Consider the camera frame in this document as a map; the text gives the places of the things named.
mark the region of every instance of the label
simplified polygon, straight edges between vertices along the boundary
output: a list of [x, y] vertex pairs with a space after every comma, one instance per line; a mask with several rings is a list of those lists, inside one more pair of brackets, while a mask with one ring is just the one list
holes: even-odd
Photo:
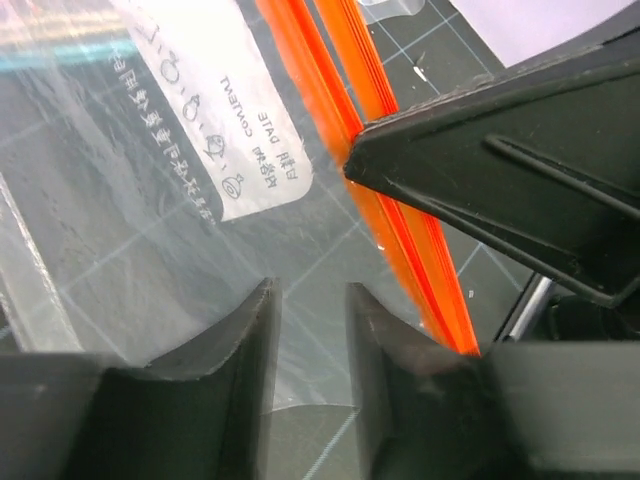
[[[222, 198], [222, 221], [309, 191], [311, 161], [234, 0], [114, 5]], [[146, 118], [189, 187], [188, 164], [171, 132], [158, 118]], [[189, 188], [195, 199], [197, 184]]]

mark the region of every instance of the plastic bag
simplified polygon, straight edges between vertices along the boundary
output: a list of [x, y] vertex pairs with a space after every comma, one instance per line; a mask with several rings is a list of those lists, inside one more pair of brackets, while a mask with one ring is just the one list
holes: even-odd
[[368, 24], [385, 18], [416, 15], [424, 8], [425, 0], [358, 0], [360, 11]]
[[[350, 404], [345, 283], [419, 318], [269, 27], [253, 0], [115, 5], [18, 11], [2, 46], [0, 173], [79, 345], [144, 364], [278, 276], [274, 408]], [[0, 273], [11, 297], [15, 272]], [[19, 321], [50, 298], [34, 293]]]

